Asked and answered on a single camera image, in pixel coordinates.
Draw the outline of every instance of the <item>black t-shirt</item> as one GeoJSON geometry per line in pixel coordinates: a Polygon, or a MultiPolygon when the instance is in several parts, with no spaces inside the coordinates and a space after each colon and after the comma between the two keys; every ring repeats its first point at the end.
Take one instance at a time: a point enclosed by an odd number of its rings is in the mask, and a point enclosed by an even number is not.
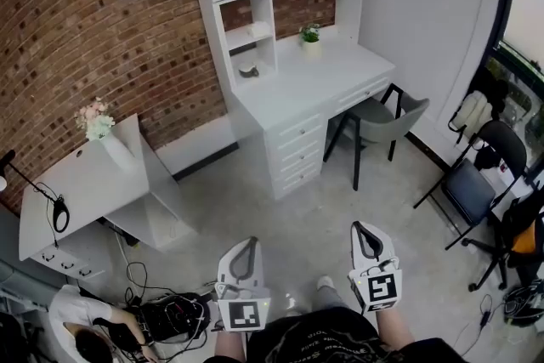
{"type": "MultiPolygon", "coordinates": [[[[252,334],[248,363],[439,362],[464,360],[442,339],[411,343],[394,351],[383,343],[372,324],[350,309],[335,308],[282,318],[252,334]]],[[[234,363],[216,356],[206,363],[234,363]]]]}

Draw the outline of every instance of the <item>white desk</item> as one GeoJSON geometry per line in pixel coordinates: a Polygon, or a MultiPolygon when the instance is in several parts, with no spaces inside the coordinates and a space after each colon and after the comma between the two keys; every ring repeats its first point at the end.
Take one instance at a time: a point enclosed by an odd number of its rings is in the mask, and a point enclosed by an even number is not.
{"type": "Polygon", "coordinates": [[[124,173],[98,141],[87,142],[53,165],[34,182],[43,182],[65,198],[70,223],[63,233],[55,233],[56,249],[46,219],[47,200],[27,186],[20,216],[20,260],[32,257],[76,278],[101,274],[111,263],[104,248],[108,230],[94,222],[101,217],[156,249],[192,232],[182,221],[178,185],[141,136],[138,116],[115,125],[113,133],[136,157],[134,170],[124,173]]]}
{"type": "Polygon", "coordinates": [[[278,74],[235,92],[258,125],[241,147],[276,199],[320,173],[328,119],[391,83],[394,65],[340,37],[335,26],[321,31],[321,45],[321,58],[308,61],[298,36],[280,40],[278,74]]]}

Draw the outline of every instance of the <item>white flower pot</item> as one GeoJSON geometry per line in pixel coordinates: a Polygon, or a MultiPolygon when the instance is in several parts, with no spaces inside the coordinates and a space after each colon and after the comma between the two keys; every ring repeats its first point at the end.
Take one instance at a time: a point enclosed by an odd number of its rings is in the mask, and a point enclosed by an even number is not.
{"type": "Polygon", "coordinates": [[[100,138],[99,141],[102,143],[113,162],[115,162],[125,173],[134,171],[138,166],[138,160],[130,152],[127,146],[112,132],[109,132],[106,136],[100,138]]]}
{"type": "Polygon", "coordinates": [[[321,58],[321,41],[307,43],[303,41],[304,56],[307,60],[318,60],[321,58]]]}

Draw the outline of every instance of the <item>person's hand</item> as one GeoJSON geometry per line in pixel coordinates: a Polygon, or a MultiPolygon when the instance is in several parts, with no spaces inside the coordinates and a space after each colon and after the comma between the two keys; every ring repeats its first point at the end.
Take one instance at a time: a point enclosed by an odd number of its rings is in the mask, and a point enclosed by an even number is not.
{"type": "Polygon", "coordinates": [[[149,346],[142,347],[142,354],[150,363],[159,363],[159,358],[155,355],[153,349],[151,349],[149,346]]]}

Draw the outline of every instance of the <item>black baseboard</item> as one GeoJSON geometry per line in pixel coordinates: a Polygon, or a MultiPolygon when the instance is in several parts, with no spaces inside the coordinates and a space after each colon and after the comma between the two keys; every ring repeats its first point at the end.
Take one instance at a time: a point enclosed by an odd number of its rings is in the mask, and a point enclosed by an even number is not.
{"type": "Polygon", "coordinates": [[[406,138],[414,144],[426,157],[433,161],[438,168],[446,172],[450,169],[450,166],[445,163],[442,158],[437,155],[434,151],[427,147],[427,145],[421,141],[414,133],[408,132],[406,138]]]}
{"type": "Polygon", "coordinates": [[[191,175],[192,173],[195,173],[199,169],[204,168],[205,166],[209,165],[210,163],[214,163],[215,161],[218,161],[222,157],[227,156],[228,154],[232,153],[233,151],[238,150],[238,143],[234,142],[231,145],[227,145],[225,148],[221,149],[220,151],[216,151],[212,155],[205,157],[201,161],[198,161],[197,163],[193,163],[190,167],[187,167],[186,169],[182,169],[180,172],[175,173],[172,177],[174,180],[179,181],[188,175],[191,175]]]}

